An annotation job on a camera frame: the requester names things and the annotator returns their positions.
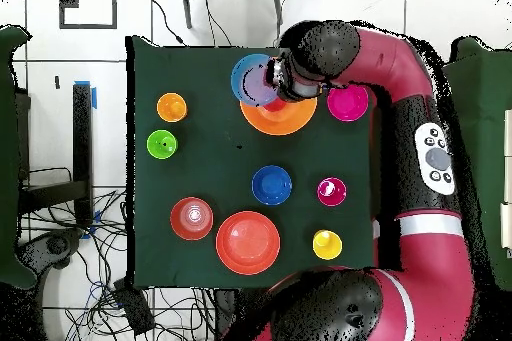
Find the floor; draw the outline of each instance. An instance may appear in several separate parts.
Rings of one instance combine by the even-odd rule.
[[[182,0],[155,0],[167,16],[169,27],[188,45],[213,45],[205,0],[191,0],[193,28],[185,25]],[[231,43],[245,47],[271,46],[276,38],[276,13],[273,0],[208,0],[209,9],[223,27]],[[429,41],[448,61],[451,42],[462,35],[480,37],[487,45],[505,48],[512,43],[510,0],[285,0],[282,3],[284,32],[301,20],[366,20],[378,27]],[[67,24],[110,24],[112,0],[79,0],[78,8],[65,10]],[[88,80],[97,90],[93,109],[94,195],[96,210],[102,210],[109,197],[120,198],[102,218],[122,224],[118,203],[126,185],[126,52],[124,37],[140,35],[157,45],[176,45],[167,30],[161,10],[150,0],[117,0],[116,29],[60,29],[59,0],[0,0],[0,25],[25,27],[32,35],[13,59],[20,87],[32,97],[30,116],[31,169],[72,168],[72,84]],[[222,32],[213,24],[217,45],[227,45]],[[32,185],[67,180],[64,170],[33,173]],[[114,195],[105,196],[115,191]],[[66,217],[66,213],[57,216]],[[23,220],[22,241],[34,238],[48,228],[38,217]],[[105,241],[110,234],[98,230]],[[112,279],[126,271],[126,238],[111,235],[108,253]],[[78,318],[93,303],[89,277],[104,279],[94,242],[82,239],[71,264],[52,270],[44,290],[44,321],[49,341],[65,341],[72,327],[70,316]],[[118,341],[181,341],[161,327],[180,327],[189,340],[207,339],[206,325],[190,289],[155,288],[147,292],[148,303],[159,328],[136,338],[133,332],[121,333]],[[207,308],[212,308],[207,301]],[[121,330],[126,319],[115,318]],[[89,341],[114,341],[110,335],[89,336]]]

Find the power strip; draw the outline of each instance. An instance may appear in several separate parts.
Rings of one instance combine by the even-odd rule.
[[[155,327],[155,318],[142,290],[125,284],[125,278],[114,282],[112,292],[119,309],[124,309],[128,324],[135,335],[144,334]]]

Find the blue plate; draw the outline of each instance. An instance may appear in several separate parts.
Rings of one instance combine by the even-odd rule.
[[[231,72],[231,89],[236,98],[256,107],[275,100],[277,88],[265,82],[270,58],[266,54],[249,54],[238,61]]]

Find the dark green tablecloth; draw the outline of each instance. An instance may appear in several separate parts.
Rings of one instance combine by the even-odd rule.
[[[444,68],[473,181],[496,284],[512,290],[512,259],[501,248],[500,203],[504,195],[504,120],[512,109],[512,52],[482,48],[473,38],[458,42],[456,59]]]
[[[319,99],[311,121],[287,136],[265,135],[240,111],[231,86],[231,70],[251,53],[275,49],[164,48],[133,37],[135,53],[135,283],[138,286],[265,287],[298,270],[326,261],[312,250],[313,234],[330,229],[343,240],[341,255],[330,263],[353,267],[372,264],[368,114],[343,124]],[[158,98],[167,92],[183,96],[187,117],[162,121]],[[148,136],[167,129],[178,139],[178,151],[167,160],[151,157]],[[285,168],[293,191],[282,205],[259,204],[251,192],[253,174],[262,166]],[[347,198],[327,208],[316,197],[318,182],[337,176]],[[214,212],[213,229],[190,242],[174,234],[170,210],[183,197],[206,200]],[[269,217],[281,236],[275,263],[254,276],[226,268],[215,251],[220,224],[233,213],[254,210]]]

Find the table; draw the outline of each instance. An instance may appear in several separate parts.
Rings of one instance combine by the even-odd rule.
[[[153,47],[132,37],[135,68],[135,285],[160,287],[269,287],[287,275],[326,264],[371,266],[369,117],[341,123],[330,115],[325,96],[310,122],[286,136],[269,136],[244,118],[230,85],[231,71],[251,53],[276,56],[277,50],[210,47]],[[177,123],[164,122],[156,103],[176,92],[188,114]],[[148,136],[169,130],[178,150],[167,160],[151,157]],[[279,206],[260,204],[251,179],[262,166],[282,166],[292,178],[290,198]],[[328,208],[316,197],[326,176],[347,186],[347,198]],[[183,197],[205,200],[214,212],[210,233],[185,241],[171,229],[170,210]],[[225,267],[215,250],[220,224],[230,215],[253,210],[276,225],[281,248],[274,264],[253,275]],[[313,253],[319,229],[338,233],[341,255],[329,262]]]

